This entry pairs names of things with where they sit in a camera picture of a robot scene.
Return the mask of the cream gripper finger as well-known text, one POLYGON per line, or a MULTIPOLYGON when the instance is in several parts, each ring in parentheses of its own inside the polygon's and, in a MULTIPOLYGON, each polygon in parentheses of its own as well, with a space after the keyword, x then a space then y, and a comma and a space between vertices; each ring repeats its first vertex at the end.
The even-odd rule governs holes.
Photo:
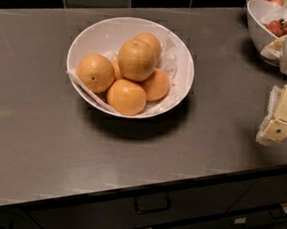
POLYGON ((287 85, 274 86, 268 100, 267 115, 260 125, 256 141, 271 145, 287 138, 287 85))
POLYGON ((270 42, 260 51, 261 57, 272 61, 279 61, 282 58, 282 52, 286 39, 287 36, 283 35, 270 42))

